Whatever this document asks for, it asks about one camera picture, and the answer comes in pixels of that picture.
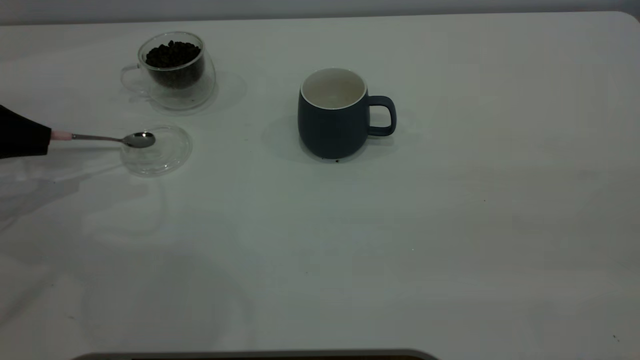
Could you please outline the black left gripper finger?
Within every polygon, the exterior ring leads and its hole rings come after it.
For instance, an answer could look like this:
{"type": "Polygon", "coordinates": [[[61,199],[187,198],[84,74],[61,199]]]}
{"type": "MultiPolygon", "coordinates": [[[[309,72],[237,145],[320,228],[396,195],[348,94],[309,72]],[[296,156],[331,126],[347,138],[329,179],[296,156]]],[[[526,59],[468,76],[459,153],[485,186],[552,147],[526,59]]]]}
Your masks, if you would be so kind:
{"type": "Polygon", "coordinates": [[[2,134],[0,137],[0,159],[20,157],[43,157],[48,154],[50,134],[2,134]]]}
{"type": "Polygon", "coordinates": [[[0,105],[0,126],[1,130],[11,133],[30,134],[30,136],[34,137],[51,136],[51,128],[48,126],[17,114],[4,105],[0,105]]]}

